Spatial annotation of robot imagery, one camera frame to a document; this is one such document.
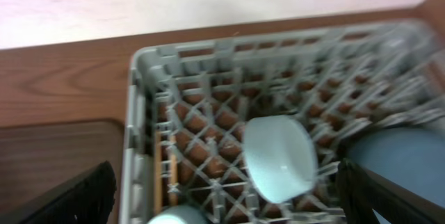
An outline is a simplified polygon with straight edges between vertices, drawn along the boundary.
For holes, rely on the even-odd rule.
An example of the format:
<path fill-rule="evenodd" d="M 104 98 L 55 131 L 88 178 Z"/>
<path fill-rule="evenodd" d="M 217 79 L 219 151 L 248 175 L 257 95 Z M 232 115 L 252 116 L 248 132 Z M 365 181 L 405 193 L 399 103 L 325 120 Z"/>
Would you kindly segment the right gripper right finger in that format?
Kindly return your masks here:
<path fill-rule="evenodd" d="M 338 165 L 335 184 L 348 224 L 378 224 L 377 214 L 393 224 L 440 224 L 444 208 L 350 159 Z"/>

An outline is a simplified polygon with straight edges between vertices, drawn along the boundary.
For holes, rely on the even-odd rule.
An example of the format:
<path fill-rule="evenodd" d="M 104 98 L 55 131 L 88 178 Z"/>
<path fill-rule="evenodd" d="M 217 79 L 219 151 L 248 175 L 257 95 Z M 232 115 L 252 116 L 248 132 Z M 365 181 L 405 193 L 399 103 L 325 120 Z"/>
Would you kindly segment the dark blue plate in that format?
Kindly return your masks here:
<path fill-rule="evenodd" d="M 420 128 L 385 129 L 359 139 L 350 159 L 444 208 L 444 137 Z M 379 223 L 390 223 L 376 215 Z"/>

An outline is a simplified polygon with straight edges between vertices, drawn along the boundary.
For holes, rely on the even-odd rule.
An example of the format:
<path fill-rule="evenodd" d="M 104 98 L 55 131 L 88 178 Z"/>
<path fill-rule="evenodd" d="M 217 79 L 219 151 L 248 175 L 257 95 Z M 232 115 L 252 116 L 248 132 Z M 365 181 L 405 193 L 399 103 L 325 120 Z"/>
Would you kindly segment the light blue bowl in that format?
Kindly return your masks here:
<path fill-rule="evenodd" d="M 281 204 L 312 190 L 318 161 L 307 130 L 288 115 L 253 118 L 245 125 L 243 156 L 262 198 Z"/>

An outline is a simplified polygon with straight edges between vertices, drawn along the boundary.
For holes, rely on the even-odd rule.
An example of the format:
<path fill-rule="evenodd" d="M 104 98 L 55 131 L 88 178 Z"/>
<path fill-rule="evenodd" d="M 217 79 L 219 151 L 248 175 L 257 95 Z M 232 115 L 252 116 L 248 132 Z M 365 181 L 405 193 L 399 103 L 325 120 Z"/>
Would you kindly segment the light blue cup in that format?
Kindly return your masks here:
<path fill-rule="evenodd" d="M 178 205 L 162 211 L 147 224 L 207 224 L 207 220 L 198 209 L 188 205 Z"/>

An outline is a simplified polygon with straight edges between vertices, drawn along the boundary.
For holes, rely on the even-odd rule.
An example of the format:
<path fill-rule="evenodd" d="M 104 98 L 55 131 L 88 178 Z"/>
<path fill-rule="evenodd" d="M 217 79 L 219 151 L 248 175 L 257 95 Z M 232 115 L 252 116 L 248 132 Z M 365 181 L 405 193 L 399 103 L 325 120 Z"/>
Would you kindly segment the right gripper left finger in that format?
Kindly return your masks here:
<path fill-rule="evenodd" d="M 115 204 L 117 181 L 109 161 L 63 182 L 6 214 L 10 224 L 106 224 Z"/>

